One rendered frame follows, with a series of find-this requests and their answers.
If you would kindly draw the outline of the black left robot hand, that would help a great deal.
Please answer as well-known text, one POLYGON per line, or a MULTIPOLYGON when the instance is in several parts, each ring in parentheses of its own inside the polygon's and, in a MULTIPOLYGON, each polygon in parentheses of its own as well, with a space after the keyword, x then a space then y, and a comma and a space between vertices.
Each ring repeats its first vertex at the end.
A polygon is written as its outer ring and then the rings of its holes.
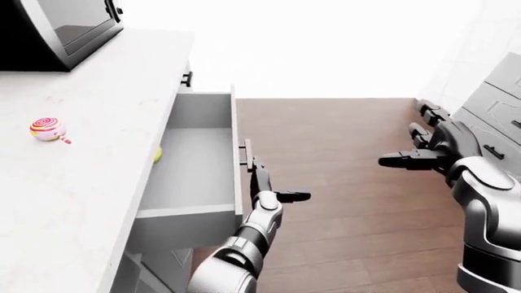
POLYGON ((260 206, 265 210, 274 211, 278 209, 279 204, 304 202, 310 200, 312 197, 310 192, 273 190, 269 171, 256 157, 253 157, 252 169, 249 172, 252 174, 250 180, 250 197, 254 209, 260 206))

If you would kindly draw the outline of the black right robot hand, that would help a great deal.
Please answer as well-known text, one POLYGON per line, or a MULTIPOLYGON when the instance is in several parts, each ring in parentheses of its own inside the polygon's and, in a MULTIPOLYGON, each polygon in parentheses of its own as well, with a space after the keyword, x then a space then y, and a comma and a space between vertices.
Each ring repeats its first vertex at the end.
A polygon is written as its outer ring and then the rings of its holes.
POLYGON ((455 163, 463 158, 481 156, 476 136, 442 107, 426 99, 417 104, 423 121, 433 128, 427 131, 417 123, 409 125, 409 135, 415 149, 380 156, 379 165, 406 170, 434 170, 447 175, 455 163))

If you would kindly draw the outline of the black bar drawer handle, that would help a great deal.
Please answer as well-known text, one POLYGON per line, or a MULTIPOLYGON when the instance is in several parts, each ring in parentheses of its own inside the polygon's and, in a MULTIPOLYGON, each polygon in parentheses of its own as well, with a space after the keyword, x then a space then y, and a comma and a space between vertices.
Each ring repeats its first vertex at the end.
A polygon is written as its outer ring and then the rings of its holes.
POLYGON ((253 155, 252 155, 252 143, 251 140, 245 138, 243 144, 239 146, 239 150, 243 151, 243 160, 239 162, 239 165, 245 166, 247 172, 253 171, 253 155))

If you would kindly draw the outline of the grey drawer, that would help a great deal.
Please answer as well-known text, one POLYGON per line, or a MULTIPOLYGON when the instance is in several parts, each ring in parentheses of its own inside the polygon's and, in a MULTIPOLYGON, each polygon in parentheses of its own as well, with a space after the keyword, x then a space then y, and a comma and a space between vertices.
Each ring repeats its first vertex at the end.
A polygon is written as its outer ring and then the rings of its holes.
POLYGON ((160 146, 128 251, 223 243, 243 220, 234 92, 178 94, 160 146))

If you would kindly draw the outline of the grey panelled cabinet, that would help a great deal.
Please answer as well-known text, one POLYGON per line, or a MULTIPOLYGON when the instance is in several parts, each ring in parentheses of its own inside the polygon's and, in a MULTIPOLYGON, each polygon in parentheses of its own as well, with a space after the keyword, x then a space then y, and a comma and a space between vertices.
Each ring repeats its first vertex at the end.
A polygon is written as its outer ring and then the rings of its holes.
POLYGON ((483 156, 521 181, 521 55, 508 53, 458 109, 453 118, 462 121, 479 141, 483 156), (505 155, 498 160, 483 146, 494 146, 505 155))

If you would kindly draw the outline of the grey counter cabinet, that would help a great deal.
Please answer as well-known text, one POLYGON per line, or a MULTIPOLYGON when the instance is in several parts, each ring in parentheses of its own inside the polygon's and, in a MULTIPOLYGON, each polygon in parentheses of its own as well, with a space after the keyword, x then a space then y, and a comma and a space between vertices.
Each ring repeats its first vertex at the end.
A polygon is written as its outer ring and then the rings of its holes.
POLYGON ((204 198, 208 180, 196 165, 212 148, 231 142, 229 128, 208 129, 189 118, 201 103, 197 94, 176 97, 160 141, 160 160, 151 167, 125 246, 173 293, 186 291, 193 249, 200 242, 198 218, 212 210, 204 198))

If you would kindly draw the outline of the pink swirl lollipop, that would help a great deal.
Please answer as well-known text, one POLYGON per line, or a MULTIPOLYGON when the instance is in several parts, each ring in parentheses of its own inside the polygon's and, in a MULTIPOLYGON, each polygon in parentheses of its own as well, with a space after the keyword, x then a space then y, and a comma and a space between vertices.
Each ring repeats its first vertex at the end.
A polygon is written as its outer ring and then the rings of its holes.
POLYGON ((54 117, 41 118, 29 126, 29 131, 38 141, 62 141, 70 145, 72 141, 66 138, 66 128, 60 119, 54 117))

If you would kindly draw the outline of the black microwave oven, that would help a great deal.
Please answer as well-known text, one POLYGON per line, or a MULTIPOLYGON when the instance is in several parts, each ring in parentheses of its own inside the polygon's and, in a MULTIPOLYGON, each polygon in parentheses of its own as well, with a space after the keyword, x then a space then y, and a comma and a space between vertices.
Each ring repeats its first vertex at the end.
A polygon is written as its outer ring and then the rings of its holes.
POLYGON ((123 14, 121 0, 0 0, 0 72, 71 72, 123 14))

